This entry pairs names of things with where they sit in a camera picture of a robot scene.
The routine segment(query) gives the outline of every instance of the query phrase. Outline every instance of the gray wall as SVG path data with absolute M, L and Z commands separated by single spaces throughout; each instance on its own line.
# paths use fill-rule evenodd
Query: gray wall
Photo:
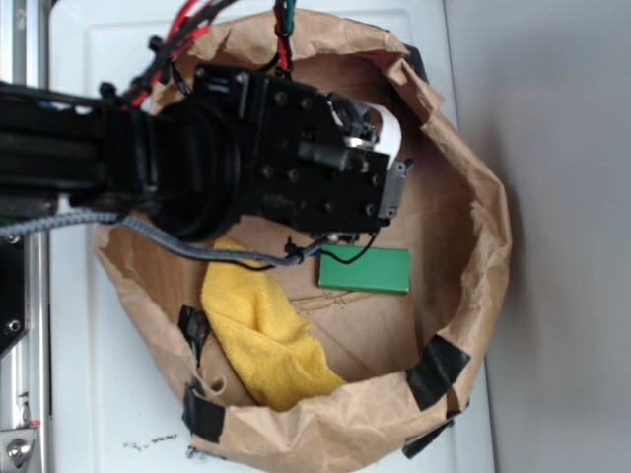
M 512 206 L 497 470 L 631 471 L 631 1 L 446 7 L 459 127 Z

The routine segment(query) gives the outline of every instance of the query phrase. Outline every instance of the black electrical tape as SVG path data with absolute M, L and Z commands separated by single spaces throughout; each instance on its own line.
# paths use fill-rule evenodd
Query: black electrical tape
M 179 311 L 179 322 L 177 326 L 188 342 L 197 362 L 197 367 L 199 368 L 201 351 L 211 332 L 208 317 L 206 317 L 206 314 L 201 310 L 183 305 Z
M 432 443 L 440 434 L 443 433 L 443 430 L 447 427 L 451 427 L 454 424 L 453 420 L 448 420 L 441 426 L 437 427 L 433 431 L 427 433 L 420 439 L 414 440 L 408 445 L 406 445 L 401 451 L 408 458 L 412 459 L 416 455 L 418 455 L 421 451 L 423 451 L 430 443 Z
M 407 383 L 421 411 L 432 407 L 456 382 L 471 357 L 439 335 L 423 349 L 421 361 L 407 371 Z
M 406 56 L 405 60 L 410 66 L 412 66 L 416 75 L 429 84 L 430 81 L 427 78 L 427 72 L 425 71 L 425 65 L 423 64 L 421 52 L 417 47 L 410 46 L 409 44 L 405 44 L 405 47 L 407 47 L 407 50 L 410 51 L 410 55 Z
M 192 434 L 219 443 L 219 437 L 224 431 L 225 418 L 225 407 L 198 397 L 193 387 L 186 387 L 182 419 Z

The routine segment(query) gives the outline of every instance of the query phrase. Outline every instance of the yellow microfiber cloth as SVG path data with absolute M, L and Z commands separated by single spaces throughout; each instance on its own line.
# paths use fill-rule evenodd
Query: yellow microfiber cloth
M 215 247 L 244 249 L 227 237 Z M 309 322 L 269 274 L 210 263 L 201 301 L 228 360 L 261 405 L 286 411 L 344 383 L 328 367 Z

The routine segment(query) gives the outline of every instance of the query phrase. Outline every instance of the green block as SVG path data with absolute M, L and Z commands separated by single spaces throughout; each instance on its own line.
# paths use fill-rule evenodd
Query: green block
M 349 260 L 362 246 L 328 244 L 322 250 Z M 322 254 L 319 286 L 346 291 L 407 294 L 410 289 L 410 252 L 406 249 L 370 248 L 351 264 Z

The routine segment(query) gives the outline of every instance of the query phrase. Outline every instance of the brown paper bag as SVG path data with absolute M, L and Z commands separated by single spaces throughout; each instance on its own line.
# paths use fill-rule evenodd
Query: brown paper bag
M 271 14 L 216 25 L 177 67 L 191 82 L 200 61 L 259 67 L 275 53 L 273 26 Z M 502 184 L 441 115 L 442 99 L 394 36 L 308 11 L 297 12 L 295 32 L 294 79 L 387 106 L 402 125 L 401 156 L 415 160 L 399 216 L 376 242 L 411 250 L 408 296 L 320 289 L 313 258 L 272 272 L 349 383 L 287 412 L 251 405 L 216 345 L 212 355 L 204 348 L 198 369 L 177 328 L 182 305 L 200 307 L 203 263 L 125 229 L 103 230 L 97 253 L 184 402 L 195 447 L 271 472 L 346 472 L 465 409 L 505 295 L 511 234 Z M 155 111 L 180 99 L 167 86 Z M 275 252 L 289 235 L 306 241 L 257 218 L 231 230 L 242 244 Z

